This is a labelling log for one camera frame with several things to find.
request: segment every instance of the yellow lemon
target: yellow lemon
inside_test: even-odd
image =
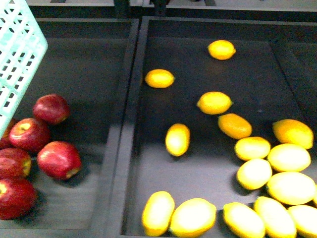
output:
[[[271,144],[262,137],[245,137],[237,141],[234,151],[241,160],[250,160],[254,158],[263,159],[268,155]]]
[[[230,41],[217,40],[208,45],[208,52],[217,60],[228,60],[236,53],[236,49]]]
[[[274,174],[266,186],[271,197],[288,205],[300,205],[312,201],[316,193],[314,180],[300,172]]]
[[[306,149],[300,145],[288,143],[273,147],[267,160],[278,172],[300,172],[311,164],[311,156]]]
[[[308,205],[288,208],[295,221],[298,234],[304,238],[317,238],[317,209]]]
[[[253,209],[264,221],[270,238],[296,238],[296,225],[287,209],[275,199],[260,196]]]
[[[216,115],[227,111],[232,105],[229,96],[222,92],[204,93],[198,100],[197,107],[206,114]]]
[[[251,124],[234,113],[219,116],[218,126],[227,136],[237,140],[248,137],[252,133]]]
[[[167,88],[174,80],[174,75],[165,69],[153,69],[145,76],[146,83],[153,88]]]
[[[237,180],[245,189],[254,190],[264,186],[272,176],[272,168],[264,159],[251,159],[237,171]]]
[[[310,149],[313,146],[313,131],[304,123],[294,119],[284,119],[273,123],[275,137],[281,143],[292,143]]]
[[[260,216],[250,207],[239,202],[225,204],[223,220],[240,238],[263,238],[265,226]]]
[[[190,142],[189,128],[180,123],[172,125],[165,137],[167,151],[173,156],[181,156],[188,150]]]
[[[169,230],[177,237],[195,238],[214,226],[216,207],[202,198],[183,202],[174,211]]]
[[[163,235],[170,223],[175,202],[166,191],[153,193],[148,199],[142,214],[144,232],[149,237]]]

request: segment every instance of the plastic crate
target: plastic crate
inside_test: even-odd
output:
[[[0,137],[48,48],[25,0],[0,0]]]

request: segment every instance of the gray tray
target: gray tray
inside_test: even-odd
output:
[[[69,181],[57,182],[33,161],[28,179],[39,192],[38,203],[21,219],[0,221],[1,237],[104,237],[138,20],[57,18],[38,23],[49,48],[14,117],[32,117],[33,104],[45,94],[66,98],[72,113],[51,127],[52,140],[73,143],[83,169]]]
[[[207,91],[222,91],[234,101],[228,113],[246,118],[272,146],[278,144],[272,123],[294,118],[308,123],[288,82],[280,55],[290,52],[283,41],[310,32],[304,23],[143,17],[129,89],[114,178],[107,238],[144,237],[142,211],[150,195],[166,190],[176,206],[201,197],[218,210],[215,226],[202,237],[234,238],[222,219],[230,202],[251,205],[265,190],[242,189],[235,178],[243,162],[235,156],[236,140],[223,134],[217,116],[197,107]],[[227,39],[237,53],[230,60],[210,57],[207,46]],[[289,65],[289,73],[295,68]],[[175,75],[166,89],[153,89],[146,73],[165,68]],[[167,129],[184,123],[191,130],[189,150],[181,158],[165,149]],[[312,164],[303,172],[317,181],[316,146]]]

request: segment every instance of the tray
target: tray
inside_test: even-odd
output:
[[[170,192],[176,206],[195,197],[207,199],[217,207],[217,221],[202,237],[235,237],[222,220],[223,205],[234,201],[251,205],[264,193],[238,184],[235,174],[243,162],[234,153],[236,140],[222,133],[217,116],[203,114],[196,102],[207,91],[228,94],[234,101],[228,112],[246,118],[253,125],[252,135],[276,145],[272,122],[305,121],[275,55],[277,42],[293,39],[294,28],[299,27],[287,22],[143,17],[107,238],[144,237],[142,211],[150,195],[159,190]],[[218,39],[233,42],[237,49],[233,58],[219,61],[209,56],[208,44]],[[174,84],[154,89],[143,82],[155,68],[170,70]],[[178,122],[191,130],[191,143],[185,155],[174,159],[165,149],[164,138]],[[317,181],[316,147],[310,153],[312,164],[303,172]]]
[[[83,169],[74,179],[56,182],[34,161],[28,179],[39,192],[38,204],[22,219],[0,221],[1,236],[103,237],[138,20],[56,18],[38,23],[49,48],[14,117],[32,117],[40,96],[66,98],[72,114],[51,127],[52,140],[73,143]]]
[[[277,42],[275,54],[299,107],[317,136],[317,24],[293,28],[291,37]]]

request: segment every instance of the apple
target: apple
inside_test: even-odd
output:
[[[51,139],[48,125],[40,119],[25,118],[17,122],[10,131],[10,143],[32,153],[39,152]]]
[[[48,94],[36,101],[33,106],[33,115],[48,124],[57,125],[69,117],[70,108],[62,96]]]
[[[19,148],[5,148],[0,150],[0,179],[13,177],[27,177],[31,170],[31,156]]]
[[[81,169],[77,148],[64,141],[53,141],[44,146],[37,155],[39,168],[48,176],[67,180]]]
[[[9,133],[12,129],[12,127],[18,122],[17,119],[12,118],[11,121],[9,122],[8,126],[6,127],[2,138],[0,139],[0,150],[8,147],[12,147],[10,140],[9,140]]]
[[[37,200],[37,192],[25,178],[0,179],[0,219],[11,220],[26,215]]]

